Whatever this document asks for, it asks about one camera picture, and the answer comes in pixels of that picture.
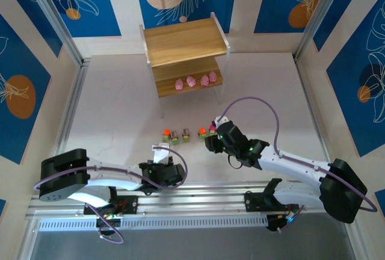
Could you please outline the wooden two-tier shelf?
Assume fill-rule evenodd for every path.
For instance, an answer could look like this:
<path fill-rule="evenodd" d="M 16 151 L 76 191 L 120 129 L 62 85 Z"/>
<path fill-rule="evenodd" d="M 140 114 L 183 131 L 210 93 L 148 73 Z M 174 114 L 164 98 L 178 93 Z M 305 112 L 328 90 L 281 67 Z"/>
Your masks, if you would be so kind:
<path fill-rule="evenodd" d="M 178 94 L 174 84 L 188 76 L 197 80 L 194 87 L 184 83 L 181 93 L 202 89 L 200 79 L 215 72 L 217 81 L 210 82 L 217 101 L 222 103 L 226 86 L 230 44 L 214 12 L 207 19 L 156 28 L 140 25 L 144 54 L 156 93 L 158 109 L 164 116 L 161 98 Z"/>

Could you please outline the aluminium frame post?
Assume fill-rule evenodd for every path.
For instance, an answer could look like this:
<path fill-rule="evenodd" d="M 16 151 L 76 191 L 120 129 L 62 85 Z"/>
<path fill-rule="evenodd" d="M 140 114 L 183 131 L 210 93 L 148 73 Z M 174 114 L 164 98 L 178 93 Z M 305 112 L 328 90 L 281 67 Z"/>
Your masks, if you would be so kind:
<path fill-rule="evenodd" d="M 304 51 L 306 50 L 307 45 L 313 39 L 315 33 L 317 32 L 320 24 L 324 20 L 333 1 L 334 0 L 319 0 L 315 8 L 315 11 L 313 12 L 307 26 L 304 29 L 304 32 L 298 44 L 298 47 L 293 54 L 295 64 L 299 62 L 301 56 L 304 54 Z"/>
<path fill-rule="evenodd" d="M 90 64 L 90 58 L 84 58 L 75 45 L 72 36 L 60 16 L 52 0 L 36 0 L 41 10 L 44 12 L 47 20 L 55 30 L 62 41 L 73 61 L 80 67 L 87 67 Z"/>

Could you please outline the aluminium side rail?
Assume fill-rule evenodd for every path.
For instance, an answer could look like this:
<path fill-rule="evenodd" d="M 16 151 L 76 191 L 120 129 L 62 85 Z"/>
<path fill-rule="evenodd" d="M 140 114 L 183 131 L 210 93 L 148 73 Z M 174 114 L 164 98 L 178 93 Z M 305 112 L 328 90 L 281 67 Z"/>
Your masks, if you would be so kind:
<path fill-rule="evenodd" d="M 303 78 L 303 76 L 301 74 L 300 67 L 298 65 L 298 60 L 295 58 L 294 55 L 292 57 L 293 57 L 293 60 L 294 60 L 295 68 L 297 70 L 298 78 L 300 80 L 301 88 L 303 90 L 304 97 L 306 99 L 306 104 L 307 104 L 310 116 L 312 118 L 313 127 L 314 127 L 314 129 L 316 131 L 316 134 L 317 134 L 317 137 L 318 137 L 318 141 L 319 141 L 319 143 L 321 145 L 321 149 L 322 149 L 322 152 L 324 154 L 324 158 L 326 160 L 330 160 L 330 155 L 329 155 L 329 152 L 328 152 L 327 147 L 325 145 L 325 141 L 324 141 L 324 139 L 322 137 L 321 130 L 319 128 L 318 121 L 317 121 L 317 118 L 315 116 L 315 113 L 314 113 L 314 110 L 313 110 L 313 107 L 312 107 L 312 103 L 311 103 L 309 94 L 308 94 L 308 92 L 306 90 L 306 85 L 305 85 L 305 82 L 304 82 L 304 78 Z"/>
<path fill-rule="evenodd" d="M 76 109 L 78 106 L 79 98 L 82 92 L 84 85 L 85 77 L 87 75 L 88 67 L 90 65 L 91 58 L 85 58 L 83 60 L 82 66 L 80 67 L 79 72 L 76 75 L 75 82 L 70 93 L 69 101 L 63 115 L 63 120 L 61 123 L 60 133 L 58 134 L 55 149 L 53 151 L 53 156 L 64 153 L 67 146 L 67 141 L 71 132 L 73 119 L 75 117 Z"/>

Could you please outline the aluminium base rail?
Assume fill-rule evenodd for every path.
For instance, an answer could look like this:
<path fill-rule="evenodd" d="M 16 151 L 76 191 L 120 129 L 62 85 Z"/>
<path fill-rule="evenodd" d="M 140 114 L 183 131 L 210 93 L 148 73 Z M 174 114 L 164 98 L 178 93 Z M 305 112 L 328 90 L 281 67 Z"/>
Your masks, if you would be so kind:
<path fill-rule="evenodd" d="M 146 196 L 137 191 L 118 189 L 119 196 L 138 196 L 137 217 L 243 215 L 246 213 L 244 194 L 262 192 L 267 181 L 247 182 L 192 182 L 177 190 L 153 193 Z M 78 218 L 83 217 L 84 204 L 72 199 L 42 202 L 33 195 L 26 218 Z"/>

